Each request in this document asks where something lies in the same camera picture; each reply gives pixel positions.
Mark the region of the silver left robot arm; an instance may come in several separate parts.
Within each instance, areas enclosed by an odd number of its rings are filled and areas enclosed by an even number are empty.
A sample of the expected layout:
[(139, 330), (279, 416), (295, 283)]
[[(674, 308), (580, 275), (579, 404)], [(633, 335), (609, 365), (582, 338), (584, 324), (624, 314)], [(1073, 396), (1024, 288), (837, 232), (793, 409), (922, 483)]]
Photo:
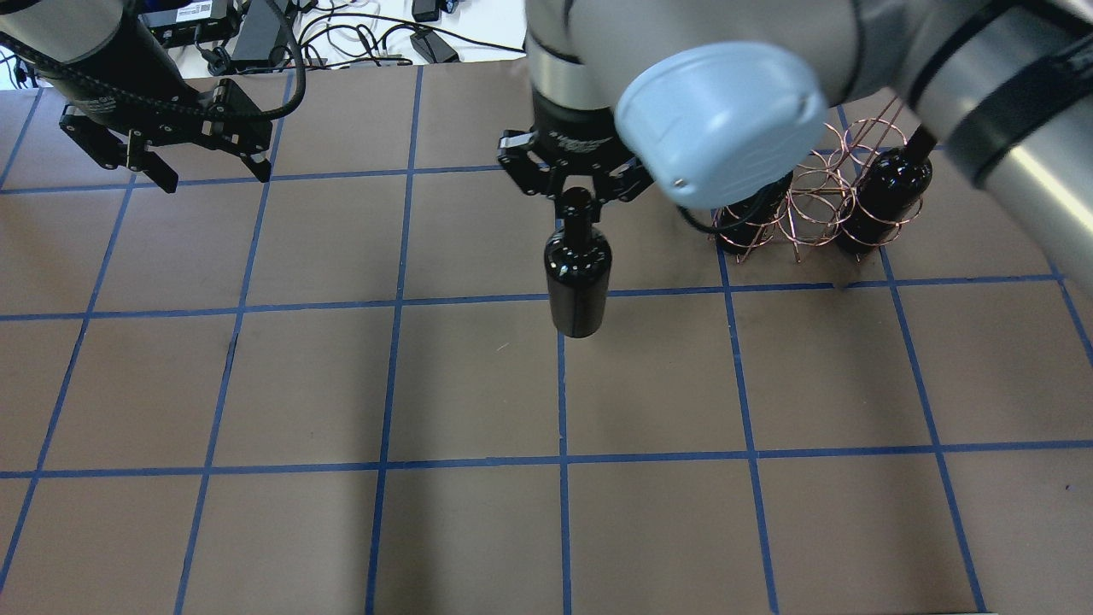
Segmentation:
[(261, 182), (271, 176), (272, 122), (208, 120), (258, 106), (231, 79), (205, 92), (189, 85), (132, 1), (4, 1), (3, 45), (62, 94), (60, 129), (106, 170), (141, 173), (173, 192), (178, 174), (158, 149), (193, 144), (237, 157)]

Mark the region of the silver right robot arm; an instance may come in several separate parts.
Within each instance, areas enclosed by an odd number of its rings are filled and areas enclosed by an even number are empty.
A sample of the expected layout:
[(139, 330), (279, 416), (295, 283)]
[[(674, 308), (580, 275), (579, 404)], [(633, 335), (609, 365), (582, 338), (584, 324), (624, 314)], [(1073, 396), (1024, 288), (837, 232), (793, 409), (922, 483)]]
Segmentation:
[[(639, 162), (719, 208), (890, 88), (976, 190), (1090, 289), (1089, 1), (528, 1), (534, 125), (497, 155), (527, 194)], [(534, 172), (529, 153), (554, 168)]]

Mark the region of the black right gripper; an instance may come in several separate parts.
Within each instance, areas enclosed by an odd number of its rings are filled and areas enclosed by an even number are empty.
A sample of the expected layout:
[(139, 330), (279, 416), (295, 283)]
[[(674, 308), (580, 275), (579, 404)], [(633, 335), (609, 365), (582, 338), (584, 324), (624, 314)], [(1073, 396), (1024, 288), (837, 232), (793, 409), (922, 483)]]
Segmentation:
[(504, 130), (497, 163), (526, 196), (544, 196), (557, 225), (575, 215), (575, 198), (564, 185), (589, 178), (589, 218), (601, 221), (606, 203), (632, 202), (653, 186), (651, 172), (618, 137), (608, 108), (566, 108), (531, 91), (532, 126)]

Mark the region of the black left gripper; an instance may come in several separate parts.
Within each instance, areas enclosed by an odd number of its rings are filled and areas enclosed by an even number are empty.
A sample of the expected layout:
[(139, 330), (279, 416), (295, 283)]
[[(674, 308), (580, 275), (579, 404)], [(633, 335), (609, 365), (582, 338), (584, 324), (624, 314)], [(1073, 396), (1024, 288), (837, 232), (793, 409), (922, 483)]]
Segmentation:
[(193, 144), (234, 155), (268, 184), (272, 118), (230, 78), (199, 91), (138, 17), (110, 17), (92, 50), (58, 62), (58, 88), (72, 109), (60, 127), (105, 168), (142, 174), (167, 194), (178, 174), (155, 147)]

